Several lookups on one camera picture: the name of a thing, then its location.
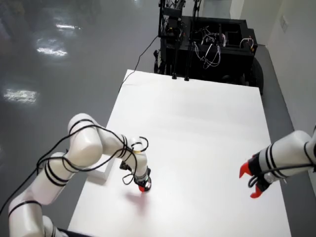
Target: black electronic component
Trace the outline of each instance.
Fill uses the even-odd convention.
[[[166,73],[173,79],[181,76],[185,80],[256,86],[263,93],[262,69],[254,62],[258,44],[245,20],[199,17],[199,0],[195,0],[193,16],[170,11],[165,3],[161,0],[159,5],[160,64],[156,73]],[[181,18],[174,17],[176,12]],[[173,27],[171,16],[165,14],[177,21]]]

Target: wall outlet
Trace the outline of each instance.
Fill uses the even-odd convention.
[[[285,33],[286,30],[287,30],[287,27],[288,27],[288,22],[287,22],[287,20],[286,20],[286,18],[285,18],[284,15],[282,15],[282,16],[280,17],[280,24],[281,24],[281,27],[282,27],[283,32]]]

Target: black cable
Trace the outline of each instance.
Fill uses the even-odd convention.
[[[0,210],[0,216],[5,208],[5,206],[8,204],[8,202],[11,200],[11,198],[13,198],[13,196],[25,185],[25,183],[33,176],[33,174],[35,174],[36,172],[36,169],[34,169],[32,171],[32,173],[23,181],[22,184],[20,184],[20,186],[7,198],[7,200],[4,202],[4,204],[2,205],[1,207],[1,210]]]
[[[289,165],[289,166],[282,166],[274,169],[268,169],[265,171],[262,171],[261,173],[257,175],[253,175],[248,182],[248,187],[252,188],[258,181],[260,177],[265,175],[266,173],[274,172],[274,171],[280,171],[280,170],[286,170],[286,169],[295,169],[295,168],[304,168],[304,167],[315,167],[314,164],[296,164],[296,165]]]
[[[119,86],[118,94],[119,94],[119,92],[120,92],[120,89],[122,88],[122,85],[123,85],[124,82],[127,80],[127,78],[128,78],[130,75],[132,75],[132,74],[136,71],[141,56],[143,56],[143,54],[147,51],[147,49],[148,49],[150,46],[152,46],[153,42],[154,42],[157,38],[158,38],[158,36],[156,36],[156,37],[153,39],[153,41],[148,45],[148,47],[145,49],[145,51],[144,51],[141,55],[139,55],[138,61],[137,61],[137,64],[136,64],[136,67],[135,67],[134,71],[131,72],[130,74],[128,74],[128,76],[123,80],[123,82],[122,82],[121,85]]]
[[[48,158],[45,158],[45,156],[49,155],[61,142],[63,142],[64,140],[66,140],[67,138],[70,138],[72,137],[73,135],[75,135],[76,133],[82,131],[83,129],[86,129],[86,128],[89,128],[89,127],[96,127],[96,128],[99,128],[101,130],[104,130],[106,132],[109,132],[111,134],[113,134],[122,144],[123,144],[123,148],[120,148],[118,150],[116,150],[106,161],[102,162],[101,164],[97,165],[96,167],[93,167],[93,168],[79,168],[77,167],[76,165],[74,165],[70,160],[68,160],[66,157],[48,157]],[[147,142],[147,145],[144,149],[142,149],[140,152],[143,152],[145,151],[147,148],[148,148],[148,145],[149,145],[149,142],[148,142],[148,139],[145,138],[145,137],[140,137],[141,139],[144,139],[146,142]],[[111,159],[113,159],[116,154],[118,152],[121,152],[121,151],[128,151],[130,152],[129,156],[127,157],[127,159],[125,159],[125,161],[127,161],[129,159],[129,157],[131,155],[133,155],[134,159],[135,159],[135,169],[134,169],[134,172],[132,171],[130,174],[128,175],[125,175],[122,180],[124,182],[124,184],[126,185],[129,185],[133,179],[135,178],[135,174],[136,174],[136,170],[137,170],[137,158],[136,158],[136,155],[135,153],[133,152],[133,148],[129,148],[128,147],[128,144],[127,142],[125,143],[123,140],[121,140],[114,132],[102,127],[102,126],[99,126],[99,125],[96,125],[96,124],[90,124],[90,125],[86,125],[86,126],[83,126],[81,128],[79,128],[78,130],[76,130],[75,132],[63,137],[62,139],[60,139],[48,152],[46,152],[43,156],[41,156],[36,164],[36,168],[31,172],[31,174],[20,184],[20,186],[7,198],[7,200],[4,202],[4,204],[2,205],[1,207],[1,210],[0,210],[0,216],[5,208],[5,206],[8,204],[8,202],[13,198],[13,196],[26,184],[26,182],[35,174],[37,173],[38,174],[38,171],[39,171],[39,168],[40,168],[40,165],[43,164],[44,162],[46,161],[49,161],[49,160],[52,160],[52,159],[61,159],[63,161],[63,164],[64,162],[66,162],[72,169],[76,170],[76,171],[80,171],[80,172],[89,172],[89,171],[93,171],[93,170],[96,170],[98,168],[100,168],[101,166],[105,165],[107,162],[109,162]],[[124,181],[124,178],[130,176],[130,175],[133,175],[133,177],[131,178],[131,181],[129,181],[128,183],[126,183]]]

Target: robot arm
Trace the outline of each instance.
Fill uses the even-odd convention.
[[[33,183],[11,202],[11,237],[66,236],[54,227],[48,217],[42,217],[41,205],[51,204],[78,169],[95,164],[102,154],[122,159],[120,168],[134,174],[134,182],[142,192],[151,188],[150,169],[140,137],[128,139],[113,133],[86,114],[74,116],[68,131],[74,133],[70,137],[69,151],[53,154]]]
[[[251,197],[258,198],[274,181],[315,166],[316,127],[312,138],[303,131],[294,131],[254,154],[241,166],[239,177],[244,173],[252,176],[248,185],[256,188]]]

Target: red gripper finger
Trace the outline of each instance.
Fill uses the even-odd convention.
[[[139,190],[140,190],[141,192],[144,192],[144,191],[145,191],[145,188],[142,187],[142,186],[138,186],[138,188],[139,188]]]
[[[256,185],[256,192],[250,195],[251,198],[258,198],[262,194],[262,191]]]
[[[240,172],[239,172],[239,178],[241,178],[243,176],[244,173],[249,174],[250,176],[252,176],[250,170],[249,170],[249,164],[248,162],[244,163],[241,167],[240,167]]]

